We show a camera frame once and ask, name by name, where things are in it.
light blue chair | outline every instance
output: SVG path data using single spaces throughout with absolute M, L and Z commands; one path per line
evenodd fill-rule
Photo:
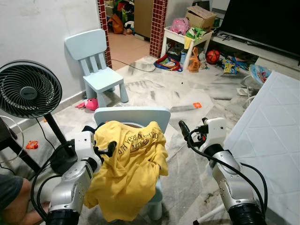
M 103 92 L 113 91 L 115 86 L 119 85 L 121 102 L 128 101 L 123 77 L 105 64 L 106 38 L 104 30 L 90 30 L 73 35 L 65 40 L 65 45 L 73 59 L 80 61 L 87 98 L 97 97 L 98 107 L 106 107 Z
M 94 119 L 99 125 L 106 121 L 116 120 L 133 127 L 145 127 L 151 121 L 156 121 L 164 133 L 170 119 L 171 113 L 168 109 L 162 107 L 109 107 L 98 108 L 95 110 Z M 147 203 L 148 215 L 153 220 L 158 220 L 162 216 L 163 193 L 161 189 L 160 177 L 156 183 L 156 191 L 152 199 Z

fan base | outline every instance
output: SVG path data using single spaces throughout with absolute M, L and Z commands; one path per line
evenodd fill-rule
M 56 152 L 55 156 L 51 160 L 51 168 L 58 174 L 63 175 L 75 162 L 77 162 L 77 155 L 75 152 L 75 141 L 72 139 L 68 141 L 70 144 L 73 156 L 69 156 L 65 148 L 60 149 L 61 145 L 57 148 L 60 149 Z

red ball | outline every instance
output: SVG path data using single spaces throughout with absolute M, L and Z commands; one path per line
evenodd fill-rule
M 216 64 L 220 58 L 220 52 L 217 50 L 210 50 L 206 53 L 206 61 L 209 64 Z

red brick tile column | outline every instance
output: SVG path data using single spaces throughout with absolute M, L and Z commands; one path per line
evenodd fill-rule
M 107 21 L 106 21 L 106 12 L 105 12 L 105 3 L 104 0 L 97 0 L 98 9 L 99 9 L 99 19 L 101 23 L 101 28 L 105 31 L 106 35 L 106 45 L 107 49 L 105 51 L 105 60 L 106 65 L 112 68 L 112 61 L 111 61 L 111 50 L 109 48 L 109 41 L 108 41 L 108 29 L 107 29 Z
M 160 57 L 164 39 L 165 14 L 168 0 L 154 0 L 152 12 L 150 55 Z

black electric fan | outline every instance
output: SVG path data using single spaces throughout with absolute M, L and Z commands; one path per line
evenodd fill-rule
M 21 118 L 44 116 L 61 145 L 51 161 L 52 169 L 63 174 L 76 161 L 74 140 L 67 141 L 51 112 L 58 106 L 62 89 L 57 77 L 33 61 L 13 61 L 0 68 L 0 107 Z

